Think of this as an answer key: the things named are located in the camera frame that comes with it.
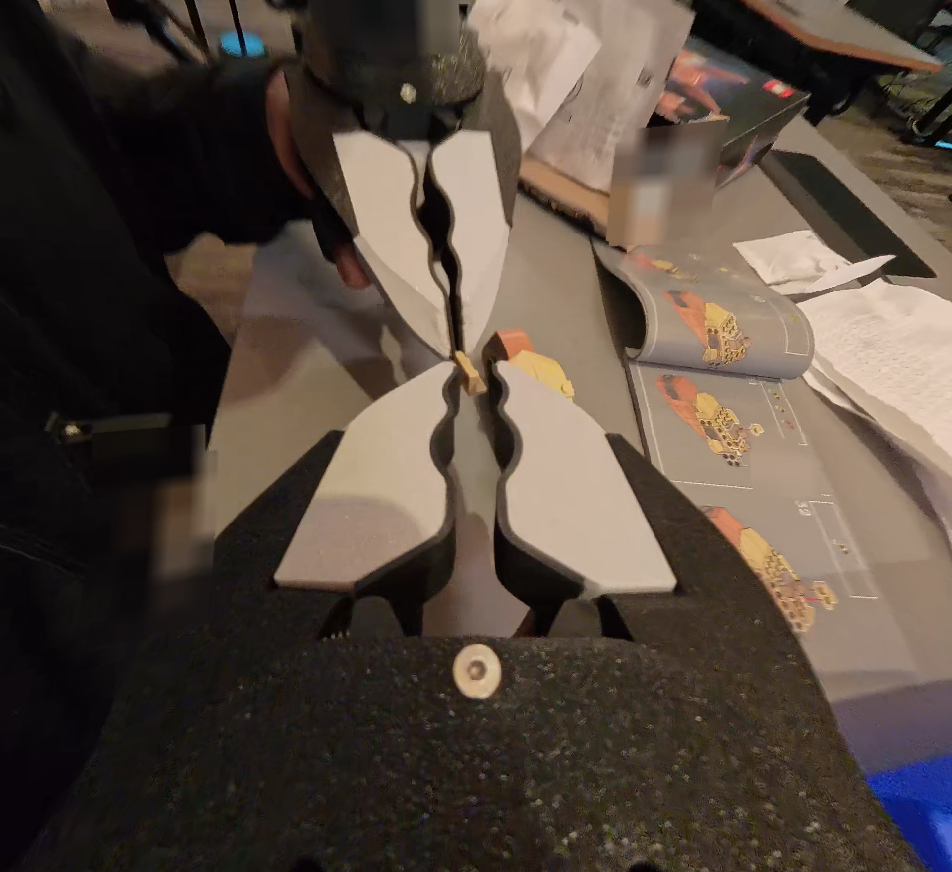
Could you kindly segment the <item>dark cloth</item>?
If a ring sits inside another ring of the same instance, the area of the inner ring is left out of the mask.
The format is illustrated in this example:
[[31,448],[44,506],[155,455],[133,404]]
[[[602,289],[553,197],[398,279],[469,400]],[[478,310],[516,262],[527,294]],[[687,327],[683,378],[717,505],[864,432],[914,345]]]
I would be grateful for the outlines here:
[[99,742],[149,628],[156,450],[191,449],[228,359],[136,227],[77,41],[2,0],[2,870]]

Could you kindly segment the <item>person's left hand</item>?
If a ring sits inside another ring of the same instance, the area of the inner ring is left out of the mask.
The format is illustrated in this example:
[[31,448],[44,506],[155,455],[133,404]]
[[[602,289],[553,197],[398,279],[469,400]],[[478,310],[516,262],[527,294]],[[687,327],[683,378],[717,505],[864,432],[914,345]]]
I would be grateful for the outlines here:
[[[266,93],[266,117],[268,135],[276,157],[293,186],[310,202],[310,209],[317,211],[314,184],[299,152],[292,133],[292,109],[290,92],[282,69],[269,78]],[[350,239],[324,237],[331,260],[345,286],[356,291],[367,289],[371,280],[363,270]]]

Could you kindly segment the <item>tan and brown brick model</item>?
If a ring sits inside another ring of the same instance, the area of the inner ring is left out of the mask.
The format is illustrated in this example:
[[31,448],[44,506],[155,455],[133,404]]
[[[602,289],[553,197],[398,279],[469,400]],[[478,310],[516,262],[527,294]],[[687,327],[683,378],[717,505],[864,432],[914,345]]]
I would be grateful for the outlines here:
[[517,368],[528,377],[573,402],[575,390],[563,367],[554,359],[537,352],[523,329],[495,331],[482,348],[482,360],[489,367],[503,363]]

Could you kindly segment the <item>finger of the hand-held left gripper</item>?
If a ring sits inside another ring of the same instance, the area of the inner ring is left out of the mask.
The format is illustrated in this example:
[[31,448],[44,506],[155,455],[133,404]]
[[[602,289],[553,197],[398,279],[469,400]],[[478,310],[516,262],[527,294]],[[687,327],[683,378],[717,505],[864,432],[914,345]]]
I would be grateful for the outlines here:
[[337,132],[333,141],[358,230],[358,256],[415,336],[434,354],[449,358],[446,293],[416,214],[413,157],[368,131]]
[[495,307],[510,233],[488,131],[454,132],[432,148],[422,223],[448,280],[455,348],[473,351]]

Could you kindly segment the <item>grey brick instruction booklet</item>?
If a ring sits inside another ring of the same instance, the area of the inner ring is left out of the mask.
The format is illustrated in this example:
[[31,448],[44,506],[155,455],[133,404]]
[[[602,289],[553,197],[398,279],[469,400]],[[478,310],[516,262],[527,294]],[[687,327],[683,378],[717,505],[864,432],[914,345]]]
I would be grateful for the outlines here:
[[696,251],[594,239],[641,318],[625,329],[629,390],[649,462],[736,547],[798,635],[818,614],[878,599],[792,402],[813,356],[799,308]]

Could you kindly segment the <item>small white paper bag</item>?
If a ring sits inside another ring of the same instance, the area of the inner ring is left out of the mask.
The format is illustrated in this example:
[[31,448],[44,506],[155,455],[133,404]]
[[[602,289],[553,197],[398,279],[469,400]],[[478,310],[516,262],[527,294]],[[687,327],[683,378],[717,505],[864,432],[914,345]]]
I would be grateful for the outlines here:
[[784,296],[833,291],[872,276],[896,256],[879,255],[853,263],[804,230],[734,243],[744,262],[768,288]]

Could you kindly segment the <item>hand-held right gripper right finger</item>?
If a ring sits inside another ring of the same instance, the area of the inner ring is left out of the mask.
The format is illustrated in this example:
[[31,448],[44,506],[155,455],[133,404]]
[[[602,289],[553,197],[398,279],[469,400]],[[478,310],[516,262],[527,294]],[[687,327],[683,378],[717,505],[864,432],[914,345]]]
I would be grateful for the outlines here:
[[669,594],[675,573],[615,451],[584,409],[512,361],[491,370],[495,570],[521,601]]

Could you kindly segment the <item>blue plastic bin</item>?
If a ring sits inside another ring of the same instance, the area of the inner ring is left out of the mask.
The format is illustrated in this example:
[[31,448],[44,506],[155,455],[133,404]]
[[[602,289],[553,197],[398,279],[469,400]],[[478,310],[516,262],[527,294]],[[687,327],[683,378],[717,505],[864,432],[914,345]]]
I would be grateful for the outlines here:
[[951,870],[951,756],[912,762],[866,778],[931,871]]

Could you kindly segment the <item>dark brick set box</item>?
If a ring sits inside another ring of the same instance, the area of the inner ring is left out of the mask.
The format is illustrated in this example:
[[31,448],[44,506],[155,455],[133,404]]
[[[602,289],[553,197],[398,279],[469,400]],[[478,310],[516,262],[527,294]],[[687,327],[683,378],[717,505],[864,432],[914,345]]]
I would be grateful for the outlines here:
[[689,36],[665,81],[650,128],[723,127],[716,187],[759,164],[810,95],[703,40]]

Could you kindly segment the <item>grey desk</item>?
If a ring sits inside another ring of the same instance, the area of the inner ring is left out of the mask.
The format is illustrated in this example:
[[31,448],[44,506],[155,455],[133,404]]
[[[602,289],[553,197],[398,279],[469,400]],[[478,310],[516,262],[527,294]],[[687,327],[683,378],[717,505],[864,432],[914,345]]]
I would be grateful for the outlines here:
[[[422,223],[423,176],[428,155],[441,143],[391,143],[409,152],[416,164],[416,213],[427,234]],[[493,393],[494,365],[487,367],[482,360],[482,348],[495,331],[525,330],[536,351],[565,370],[575,390],[573,402],[614,434],[619,459],[631,453],[625,433],[638,425],[638,417],[623,363],[625,329],[620,318],[635,318],[631,336],[641,332],[641,318],[631,307],[615,303],[617,287],[593,254],[594,239],[601,240],[558,223],[536,204],[515,200],[495,307],[476,348],[465,352],[488,391],[471,398],[460,384],[449,467],[455,489],[453,572],[441,591],[407,591],[403,596],[425,603],[436,600],[433,618],[445,623],[446,632],[502,630],[502,622],[515,621],[517,601],[541,626],[565,603],[579,613],[581,604],[624,596],[521,601],[504,588],[495,570],[501,479],[494,412],[498,396]],[[722,251],[684,240],[648,247],[689,249],[755,274],[738,254],[728,260]],[[434,247],[433,260],[448,315],[448,280]],[[297,461],[327,433],[338,441],[338,433],[364,409],[426,370],[441,362],[456,365],[451,330],[451,356],[441,358],[415,336],[380,291],[333,288],[336,281],[309,226],[293,226],[290,236],[256,255],[212,439],[221,523],[237,516],[238,503],[250,501],[252,489],[264,488],[278,476],[278,463]],[[666,479],[649,462],[641,436],[640,450],[649,473]],[[822,611],[803,636],[785,620],[804,646],[854,756],[869,772],[950,755],[950,554],[939,555],[936,530],[912,526],[911,514],[902,512],[899,496],[907,494],[911,479],[899,479],[896,465],[898,460],[891,459],[890,489],[885,476],[858,470],[850,476],[836,472],[829,480],[877,601],[871,606],[848,601],[845,614],[839,607]],[[676,501],[685,498],[690,515],[701,514],[704,527],[717,528],[673,486]],[[304,491],[300,514],[280,522],[288,529],[288,539],[278,544],[266,587],[352,600],[370,594],[280,588],[274,583],[274,572],[315,490]],[[718,537],[727,541],[720,531]],[[731,546],[736,554],[727,564],[734,567],[744,559]],[[666,557],[677,579],[675,590],[633,596],[672,598],[686,590],[686,575],[674,568],[672,554]]]

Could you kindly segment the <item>brown cardboard sheet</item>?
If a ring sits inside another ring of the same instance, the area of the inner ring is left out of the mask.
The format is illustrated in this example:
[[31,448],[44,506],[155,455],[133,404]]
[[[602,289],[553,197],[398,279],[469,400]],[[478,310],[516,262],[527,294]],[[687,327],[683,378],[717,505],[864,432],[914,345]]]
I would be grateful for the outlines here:
[[519,187],[542,207],[579,229],[606,239],[610,210],[607,192],[588,188],[531,156],[521,161]]

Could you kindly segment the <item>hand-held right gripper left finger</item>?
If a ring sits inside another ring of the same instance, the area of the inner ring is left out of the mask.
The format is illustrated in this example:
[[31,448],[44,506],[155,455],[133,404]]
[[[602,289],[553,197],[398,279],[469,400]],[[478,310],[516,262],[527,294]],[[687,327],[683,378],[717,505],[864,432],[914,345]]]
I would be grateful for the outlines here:
[[461,374],[441,362],[338,433],[278,568],[280,588],[441,591],[455,560],[449,467]]

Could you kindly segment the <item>white hand-marked paper bag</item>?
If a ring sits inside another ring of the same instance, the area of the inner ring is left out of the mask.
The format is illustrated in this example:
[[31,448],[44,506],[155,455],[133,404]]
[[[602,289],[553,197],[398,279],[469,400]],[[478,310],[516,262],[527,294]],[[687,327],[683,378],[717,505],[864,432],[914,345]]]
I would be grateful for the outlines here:
[[601,42],[576,87],[529,149],[575,182],[609,191],[616,147],[644,128],[694,14],[675,0],[558,0]]
[[467,17],[527,152],[576,88],[601,39],[559,0],[475,0]]

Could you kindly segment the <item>person's left forearm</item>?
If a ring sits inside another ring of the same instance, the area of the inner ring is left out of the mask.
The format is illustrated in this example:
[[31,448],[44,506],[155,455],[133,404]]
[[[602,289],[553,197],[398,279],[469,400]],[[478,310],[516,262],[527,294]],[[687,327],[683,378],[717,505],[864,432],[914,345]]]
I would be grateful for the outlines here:
[[69,51],[116,149],[136,227],[161,256],[203,234],[263,245],[309,216],[268,135],[268,81],[288,61],[145,73],[80,41]]

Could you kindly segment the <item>large white printed paper bag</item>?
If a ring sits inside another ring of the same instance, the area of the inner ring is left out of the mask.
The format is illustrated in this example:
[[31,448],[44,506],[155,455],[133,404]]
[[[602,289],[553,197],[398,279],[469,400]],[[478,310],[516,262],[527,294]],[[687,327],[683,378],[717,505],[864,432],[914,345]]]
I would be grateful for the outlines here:
[[951,304],[878,279],[803,300],[810,369],[911,460],[951,529]]

